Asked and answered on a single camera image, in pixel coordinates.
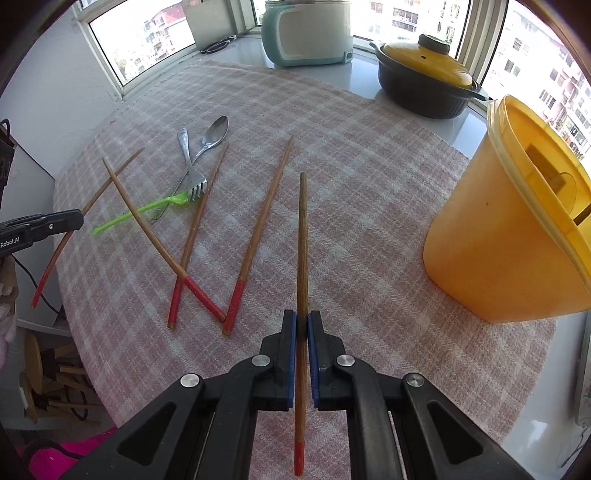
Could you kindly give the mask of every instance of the white wall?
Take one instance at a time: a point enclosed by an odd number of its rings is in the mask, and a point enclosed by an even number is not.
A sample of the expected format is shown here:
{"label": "white wall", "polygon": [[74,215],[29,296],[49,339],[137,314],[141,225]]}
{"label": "white wall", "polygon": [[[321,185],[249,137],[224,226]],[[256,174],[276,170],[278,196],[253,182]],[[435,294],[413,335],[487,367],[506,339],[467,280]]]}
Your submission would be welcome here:
{"label": "white wall", "polygon": [[16,141],[57,177],[120,104],[69,9],[19,65],[0,97],[0,118],[10,120]]}
{"label": "white wall", "polygon": [[[4,188],[0,222],[25,215],[53,212],[53,187],[55,180],[37,165],[22,148],[17,147],[8,184]],[[25,265],[37,281],[53,254],[54,246],[51,237],[14,254]],[[19,294],[17,298],[17,314],[19,318],[44,325],[53,325],[56,314],[43,301],[39,301],[36,309],[31,308],[31,299],[35,287],[25,272],[17,265],[17,281]],[[55,271],[47,280],[43,294],[54,308],[61,306],[60,287]]]}

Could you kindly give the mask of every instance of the wooden stool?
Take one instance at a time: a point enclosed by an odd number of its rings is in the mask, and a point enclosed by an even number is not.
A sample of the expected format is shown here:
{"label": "wooden stool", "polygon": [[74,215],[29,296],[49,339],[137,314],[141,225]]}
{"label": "wooden stool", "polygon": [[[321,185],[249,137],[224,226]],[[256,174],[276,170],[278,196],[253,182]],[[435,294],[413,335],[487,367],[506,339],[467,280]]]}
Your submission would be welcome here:
{"label": "wooden stool", "polygon": [[43,394],[43,377],[50,378],[59,384],[67,385],[86,394],[93,393],[90,387],[79,384],[73,378],[63,375],[86,376],[86,371],[83,368],[70,367],[60,364],[57,361],[57,359],[75,351],[76,345],[74,342],[71,342],[59,348],[50,348],[41,352],[37,337],[31,332],[27,332],[25,335],[25,370],[33,391],[36,394]]}
{"label": "wooden stool", "polygon": [[[64,387],[59,385],[57,389],[49,390],[44,395],[37,394],[29,382],[27,374],[21,372],[18,375],[18,383],[21,388],[23,403],[25,406],[25,417],[33,423],[37,423],[39,417],[61,417],[67,420],[79,420],[71,411],[64,411],[63,408],[96,408],[102,407],[99,404],[80,404],[61,401],[61,393]],[[84,420],[90,424],[99,425],[94,420]]]}

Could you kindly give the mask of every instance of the rice cooker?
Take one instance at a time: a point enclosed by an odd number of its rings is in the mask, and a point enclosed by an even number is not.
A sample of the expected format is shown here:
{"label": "rice cooker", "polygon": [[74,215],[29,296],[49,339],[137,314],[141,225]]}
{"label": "rice cooker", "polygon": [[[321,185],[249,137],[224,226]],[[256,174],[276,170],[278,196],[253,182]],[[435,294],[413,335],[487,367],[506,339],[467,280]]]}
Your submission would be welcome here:
{"label": "rice cooker", "polygon": [[261,37],[269,59],[284,67],[350,62],[351,3],[269,0],[261,21]]}

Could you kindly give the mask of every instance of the yellow pot lid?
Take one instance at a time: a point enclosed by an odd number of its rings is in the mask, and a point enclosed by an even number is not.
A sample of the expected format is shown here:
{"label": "yellow pot lid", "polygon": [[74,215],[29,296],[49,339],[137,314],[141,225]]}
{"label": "yellow pot lid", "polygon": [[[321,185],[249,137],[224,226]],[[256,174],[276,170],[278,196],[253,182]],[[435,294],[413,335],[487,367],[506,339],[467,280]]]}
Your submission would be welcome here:
{"label": "yellow pot lid", "polygon": [[421,34],[418,43],[396,42],[384,45],[384,53],[397,62],[442,82],[463,88],[472,86],[467,68],[448,55],[449,43]]}

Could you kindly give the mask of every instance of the pot lid knob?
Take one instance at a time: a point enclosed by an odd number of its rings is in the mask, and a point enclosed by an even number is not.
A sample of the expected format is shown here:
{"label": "pot lid knob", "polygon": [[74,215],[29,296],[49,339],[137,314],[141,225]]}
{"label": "pot lid knob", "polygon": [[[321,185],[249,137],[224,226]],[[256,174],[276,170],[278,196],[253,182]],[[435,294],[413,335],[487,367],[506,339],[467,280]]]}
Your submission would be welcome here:
{"label": "pot lid knob", "polygon": [[444,55],[449,55],[449,50],[451,48],[449,43],[424,33],[421,33],[418,36],[418,44],[428,48],[429,50],[433,50],[434,52],[442,53]]}

